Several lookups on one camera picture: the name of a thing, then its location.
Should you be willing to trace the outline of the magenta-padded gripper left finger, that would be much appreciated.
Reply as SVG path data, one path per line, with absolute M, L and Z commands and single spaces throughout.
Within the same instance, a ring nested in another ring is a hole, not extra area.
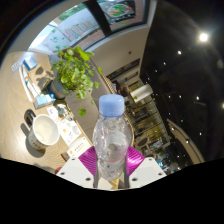
M 57 176 L 84 188 L 96 188 L 99 175 L 95 148 L 90 147 L 79 157 L 70 158 Z

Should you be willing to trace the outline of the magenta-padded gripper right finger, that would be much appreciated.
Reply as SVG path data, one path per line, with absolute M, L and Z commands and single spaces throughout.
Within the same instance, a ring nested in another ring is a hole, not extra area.
M 145 158 L 133 147 L 126 155 L 126 176 L 129 189 L 140 188 L 166 176 L 153 157 Z

